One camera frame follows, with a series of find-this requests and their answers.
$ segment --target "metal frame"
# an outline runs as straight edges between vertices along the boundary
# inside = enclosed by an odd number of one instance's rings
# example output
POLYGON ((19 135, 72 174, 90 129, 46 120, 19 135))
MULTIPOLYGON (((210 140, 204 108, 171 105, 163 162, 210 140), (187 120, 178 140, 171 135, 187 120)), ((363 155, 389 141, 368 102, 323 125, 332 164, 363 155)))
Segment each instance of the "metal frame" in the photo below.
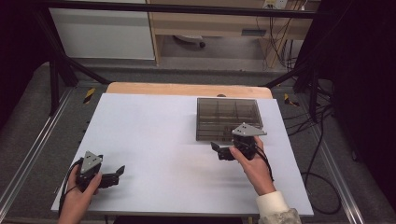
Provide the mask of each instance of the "metal frame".
POLYGON ((211 15, 233 15, 251 17, 274 17, 274 18, 298 18, 298 19, 328 19, 332 16, 328 12, 280 10, 280 9, 256 9, 243 7, 204 7, 204 6, 182 6, 182 5, 159 5, 159 4, 134 4, 134 3, 109 3, 109 2, 87 2, 87 1, 61 1, 61 0, 37 0, 30 5, 30 12, 40 27, 50 46, 50 75, 51 75, 51 111, 52 115, 59 106, 59 92, 57 76, 63 78, 66 86, 76 86, 78 79, 72 69, 75 68, 85 75, 92 77, 102 84, 110 84, 105 78, 100 77, 80 63, 69 58, 62 47, 62 43, 55 37, 48 22, 42 14, 43 8, 70 8, 90 9, 107 11, 139 11, 139 12, 165 12, 165 13, 189 13, 189 14, 211 14, 211 15))
MULTIPOLYGON (((304 111, 306 112, 309 108, 309 100, 307 100, 306 96, 303 94, 297 94, 297 97, 304 111)), ((313 131, 314 137, 318 142, 321 134, 319 126, 314 125, 311 130, 313 131)), ((364 223, 361 211, 359 210, 359 207, 356 204, 353 195, 349 190, 349 187, 347 186, 347 182, 345 181, 340 169, 338 168, 337 163, 335 162, 335 159, 332 156, 332 152, 330 151, 325 138, 323 138, 321 142, 320 155, 327 170, 329 171, 329 175, 332 179, 332 182, 334 183, 334 186, 337 188, 338 193, 340 194, 342 204, 344 206, 344 211, 346 212, 346 216, 349 219, 349 222, 353 224, 364 223)))
POLYGON ((64 112, 68 100, 73 92, 74 88, 68 88, 61 98, 59 108, 54 112, 52 117, 47 119, 46 124, 38 135, 37 139, 33 143, 23 162, 21 163, 20 168, 15 173, 12 180, 9 182, 6 190, 0 198, 0 223, 3 222, 3 219, 6 217, 6 214, 17 197, 19 191, 22 188, 24 181, 32 170, 35 161, 38 159, 41 150, 44 145, 47 143, 47 140, 50 137, 50 134, 58 122, 60 116, 64 112))

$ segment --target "human hand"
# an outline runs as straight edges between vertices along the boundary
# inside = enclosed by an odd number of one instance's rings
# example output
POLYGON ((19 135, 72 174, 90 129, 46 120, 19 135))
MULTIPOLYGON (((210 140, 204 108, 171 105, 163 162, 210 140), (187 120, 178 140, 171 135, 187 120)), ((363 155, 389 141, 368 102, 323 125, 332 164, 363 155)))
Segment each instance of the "human hand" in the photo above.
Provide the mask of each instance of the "human hand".
POLYGON ((91 180, 90 185, 85 189, 85 191, 81 192, 79 188, 76 188, 77 171, 78 165, 73 168, 69 179, 67 180, 67 190, 70 191, 66 194, 58 224, 79 223, 91 203, 92 195, 96 194, 102 180, 102 173, 97 174, 91 180))
MULTIPOLYGON (((258 136, 254 136, 254 140, 256 141, 257 146, 264 150, 262 140, 258 136)), ((276 191, 268 166, 257 153, 254 158, 249 161, 236 147, 230 147, 230 151, 231 154, 233 154, 233 157, 242 165, 248 180, 253 185, 259 196, 276 191)))

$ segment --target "aluminum rail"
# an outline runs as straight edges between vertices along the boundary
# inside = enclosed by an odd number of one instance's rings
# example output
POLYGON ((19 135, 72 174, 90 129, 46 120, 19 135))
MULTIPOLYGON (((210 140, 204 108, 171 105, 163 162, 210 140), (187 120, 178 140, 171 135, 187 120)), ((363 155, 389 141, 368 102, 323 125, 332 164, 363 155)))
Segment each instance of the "aluminum rail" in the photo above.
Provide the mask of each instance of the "aluminum rail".
MULTIPOLYGON (((308 111, 308 99, 306 99, 307 96, 297 94, 297 97, 299 99, 299 102, 303 106, 304 111, 308 111)), ((319 141, 321 134, 319 126, 314 125, 313 127, 311 127, 311 130, 313 131, 316 140, 319 141)), ((323 162, 327 170, 329 171, 329 175, 332 179, 334 186, 337 188, 338 193, 340 194, 341 201, 344 206, 346 216, 349 219, 349 222, 352 224, 363 224, 364 219, 361 215, 361 211, 359 210, 359 207, 356 204, 352 193, 349 190, 349 187, 347 186, 347 182, 345 181, 342 172, 338 168, 338 165, 334 157, 332 156, 332 152, 330 151, 326 143, 325 137, 323 137, 323 140, 321 142, 320 156, 322 157, 323 162)))
POLYGON ((34 6, 90 9, 109 11, 140 11, 140 12, 167 12, 188 14, 211 14, 232 15, 251 17, 274 17, 274 18, 298 18, 298 19, 328 19, 333 14, 328 12, 282 10, 282 9, 257 9, 246 7, 205 7, 205 6, 183 6, 183 5, 161 5, 161 4, 138 4, 138 3, 113 3, 113 2, 87 2, 87 1, 59 1, 38 0, 32 2, 34 6))
POLYGON ((27 176, 29 175, 30 171, 32 170, 35 161, 37 160, 38 156, 44 145, 47 143, 47 140, 50 137, 50 134, 55 127, 56 123, 59 120, 59 117, 64 112, 64 109, 68 103, 69 97, 73 92, 74 88, 68 88, 65 91, 64 95, 61 98, 60 106, 55 114, 48 118, 46 124, 44 125, 43 129, 41 130, 40 134, 38 135, 37 139, 33 143, 32 147, 30 148, 29 152, 27 153, 26 157, 24 158, 23 162, 21 163, 20 168, 15 173, 12 180, 9 182, 6 190, 4 191, 3 195, 0 198, 0 223, 3 222, 3 219, 6 217, 6 214, 11 207, 12 203, 14 202, 15 198, 17 197, 24 181, 26 180, 27 176))

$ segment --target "white tabletop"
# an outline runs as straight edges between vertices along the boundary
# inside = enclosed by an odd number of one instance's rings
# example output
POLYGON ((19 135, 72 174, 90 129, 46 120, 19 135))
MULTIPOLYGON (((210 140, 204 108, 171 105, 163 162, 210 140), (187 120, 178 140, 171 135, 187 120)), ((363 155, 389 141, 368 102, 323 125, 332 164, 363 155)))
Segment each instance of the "white tabletop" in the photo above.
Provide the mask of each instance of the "white tabletop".
MULTIPOLYGON (((117 186, 100 189, 89 211, 119 215, 238 216, 259 214, 257 194, 237 161, 219 161, 197 142, 197 97, 105 93, 74 161, 104 155, 101 172, 125 165, 117 186)), ((312 216, 276 100, 257 99, 261 136, 277 190, 301 216, 312 216)), ((59 196, 52 211, 57 211, 59 196)))

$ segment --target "beige sleeve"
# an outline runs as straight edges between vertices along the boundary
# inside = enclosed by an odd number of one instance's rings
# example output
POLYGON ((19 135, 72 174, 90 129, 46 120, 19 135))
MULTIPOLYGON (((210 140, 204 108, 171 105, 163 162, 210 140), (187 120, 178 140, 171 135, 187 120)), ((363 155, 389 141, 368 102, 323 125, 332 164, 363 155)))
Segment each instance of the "beige sleeve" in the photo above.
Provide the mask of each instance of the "beige sleeve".
POLYGON ((291 224, 301 223, 294 208, 289 208, 280 191, 264 194, 256 199, 260 211, 260 223, 291 224))

